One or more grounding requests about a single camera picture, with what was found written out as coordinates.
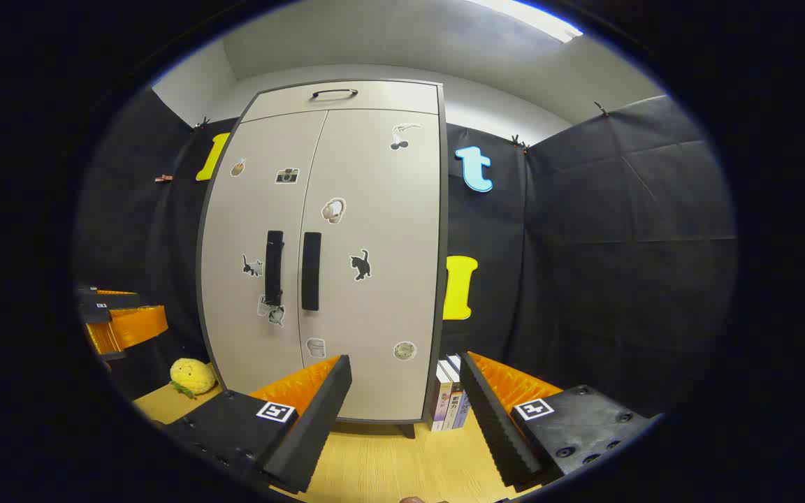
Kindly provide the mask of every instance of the ceiling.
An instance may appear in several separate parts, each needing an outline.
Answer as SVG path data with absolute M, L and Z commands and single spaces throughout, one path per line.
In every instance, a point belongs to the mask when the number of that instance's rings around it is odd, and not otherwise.
M 238 79 L 322 64 L 386 64 L 474 80 L 577 124 L 664 94 L 588 36 L 563 44 L 467 0 L 303 0 L 231 32 Z

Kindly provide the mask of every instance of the cabinet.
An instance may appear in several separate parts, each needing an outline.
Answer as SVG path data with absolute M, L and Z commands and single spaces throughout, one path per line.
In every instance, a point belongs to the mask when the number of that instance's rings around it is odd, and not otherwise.
M 251 393 L 349 354 L 342 420 L 423 420 L 439 351 L 445 187 L 441 85 L 259 93 L 217 163 L 199 229 L 198 308 L 223 385 Z

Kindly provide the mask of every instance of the cabinet handle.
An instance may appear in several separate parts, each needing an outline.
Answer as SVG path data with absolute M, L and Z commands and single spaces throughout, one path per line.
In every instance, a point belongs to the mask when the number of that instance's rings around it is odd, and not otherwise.
M 326 90 L 317 90 L 316 92 L 312 93 L 312 98 L 319 98 L 319 95 L 323 92 L 349 92 L 352 96 L 358 94 L 357 89 L 326 89 Z
M 303 233 L 303 270 L 300 272 L 300 306 L 319 311 L 319 259 L 322 233 Z
M 266 235 L 266 299 L 267 305 L 281 305 L 282 303 L 282 248 L 284 248 L 284 233 L 269 231 Z

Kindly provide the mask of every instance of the corn plush toy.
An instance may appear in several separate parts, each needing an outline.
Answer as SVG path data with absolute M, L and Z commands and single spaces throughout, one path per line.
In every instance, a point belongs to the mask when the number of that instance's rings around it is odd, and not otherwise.
M 188 398 L 195 398 L 195 395 L 207 393 L 215 384 L 217 376 L 204 362 L 193 358 L 180 358 L 170 367 L 170 384 L 175 386 L 179 392 L 187 395 Z

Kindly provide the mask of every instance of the yellow letter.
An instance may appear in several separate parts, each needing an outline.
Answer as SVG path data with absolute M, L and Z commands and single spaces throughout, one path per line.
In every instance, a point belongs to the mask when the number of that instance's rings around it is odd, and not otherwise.
M 198 182 L 202 180 L 210 180 L 213 176 L 213 169 L 217 167 L 217 160 L 219 160 L 219 153 L 223 152 L 223 146 L 226 145 L 226 140 L 229 139 L 229 133 L 217 134 L 213 137 L 213 147 L 210 149 L 210 155 L 207 156 L 207 162 L 204 163 L 204 168 L 198 171 L 194 179 Z
M 477 268 L 477 261 L 470 257 L 453 255 L 447 257 L 447 299 L 443 302 L 443 319 L 469 319 L 467 293 L 470 292 L 470 273 Z

